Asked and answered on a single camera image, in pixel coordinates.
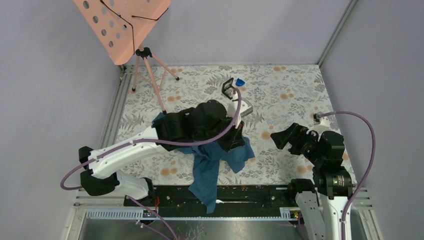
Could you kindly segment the blue shirt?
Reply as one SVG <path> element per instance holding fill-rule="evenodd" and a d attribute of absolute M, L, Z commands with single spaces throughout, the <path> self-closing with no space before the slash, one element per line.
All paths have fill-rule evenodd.
<path fill-rule="evenodd" d="M 177 151 L 194 156 L 193 182 L 188 190 L 206 206 L 207 214 L 212 214 L 216 207 L 220 161 L 226 162 L 234 173 L 238 173 L 244 168 L 246 161 L 255 157 L 250 139 L 246 136 L 242 139 L 244 145 L 229 152 L 224 151 L 217 141 L 177 147 Z"/>

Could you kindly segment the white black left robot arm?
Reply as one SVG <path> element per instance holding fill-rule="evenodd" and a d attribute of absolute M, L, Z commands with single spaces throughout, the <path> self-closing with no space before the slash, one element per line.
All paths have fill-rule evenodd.
<path fill-rule="evenodd" d="M 90 196 L 116 193 L 131 196 L 148 206 L 155 200 L 152 181 L 136 178 L 120 170 L 140 158 L 170 152 L 181 147 L 202 146 L 217 142 L 226 152 L 243 146 L 240 110 L 243 102 L 233 100 L 224 107 L 209 100 L 179 112 L 167 113 L 137 135 L 94 150 L 79 149 L 84 171 L 80 173 L 82 188 Z"/>

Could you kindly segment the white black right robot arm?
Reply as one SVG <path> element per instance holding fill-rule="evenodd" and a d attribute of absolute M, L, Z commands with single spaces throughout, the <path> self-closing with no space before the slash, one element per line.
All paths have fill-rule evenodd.
<path fill-rule="evenodd" d="M 270 136 L 278 149 L 290 144 L 290 154 L 304 156 L 313 165 L 312 179 L 294 178 L 283 193 L 300 208 L 309 239 L 350 240 L 351 208 L 346 204 L 353 182 L 342 165 L 344 137 L 322 122 L 311 128 L 293 123 Z"/>

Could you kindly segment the black square brooch box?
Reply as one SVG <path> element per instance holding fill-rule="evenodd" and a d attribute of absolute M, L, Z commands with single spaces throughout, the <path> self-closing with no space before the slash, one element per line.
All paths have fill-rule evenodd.
<path fill-rule="evenodd" d="M 222 84 L 221 87 L 221 93 L 228 99 L 232 100 L 233 99 L 233 93 L 234 93 L 234 86 L 233 86 L 233 81 L 234 78 L 231 77 L 230 79 L 228 79 L 227 81 L 225 81 Z"/>

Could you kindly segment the small blue brooch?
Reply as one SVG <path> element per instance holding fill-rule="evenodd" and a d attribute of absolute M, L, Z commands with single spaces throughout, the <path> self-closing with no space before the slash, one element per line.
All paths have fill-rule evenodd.
<path fill-rule="evenodd" d="M 246 82 L 245 82 L 244 80 L 242 80 L 242 79 L 240 79 L 240 78 L 237 78 L 237 79 L 236 79 L 235 85 L 236 85 L 237 87 L 242 87 L 242 86 L 244 86 L 245 84 L 246 84 Z"/>

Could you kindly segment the floral patterned table mat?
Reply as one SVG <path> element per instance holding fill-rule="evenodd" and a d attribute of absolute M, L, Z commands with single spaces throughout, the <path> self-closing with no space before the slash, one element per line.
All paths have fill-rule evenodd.
<path fill-rule="evenodd" d="M 121 142 L 143 131 L 160 113 L 161 108 L 150 83 L 147 70 L 141 64 L 137 74 L 137 89 L 131 86 L 120 118 L 115 142 Z M 242 97 L 252 104 L 252 113 L 242 117 L 243 135 L 250 140 L 254 158 L 234 173 L 220 161 L 219 185 L 285 185 L 291 179 L 312 179 L 313 164 L 275 147 L 271 133 L 280 132 L 292 123 L 310 127 L 313 114 L 332 112 L 333 108 L 317 65 L 205 65 L 152 67 L 168 113 L 196 107 L 207 100 L 217 100 L 225 107 L 229 103 L 222 93 L 222 84 L 230 78 L 241 79 Z M 124 166 L 122 171 L 137 178 L 147 177 L 155 185 L 190 185 L 193 182 L 192 154 L 166 152 Z"/>

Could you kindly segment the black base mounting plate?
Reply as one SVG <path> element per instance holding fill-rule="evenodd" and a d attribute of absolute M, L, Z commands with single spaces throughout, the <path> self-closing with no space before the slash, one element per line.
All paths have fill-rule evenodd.
<path fill-rule="evenodd" d="M 286 185 L 219 185 L 212 214 L 187 185 L 156 185 L 154 193 L 134 203 L 125 199 L 125 207 L 142 204 L 157 210 L 164 218 L 282 218 L 294 219 L 300 208 L 286 192 Z"/>

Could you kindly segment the pink music stand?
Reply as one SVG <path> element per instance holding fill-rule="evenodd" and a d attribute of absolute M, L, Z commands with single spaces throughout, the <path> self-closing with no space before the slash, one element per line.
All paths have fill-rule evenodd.
<path fill-rule="evenodd" d="M 167 112 L 149 58 L 153 58 L 176 81 L 179 77 L 143 42 L 159 19 L 168 11 L 169 0 L 73 0 L 83 18 L 107 51 L 112 62 L 121 66 L 132 56 L 143 60 L 160 108 Z"/>

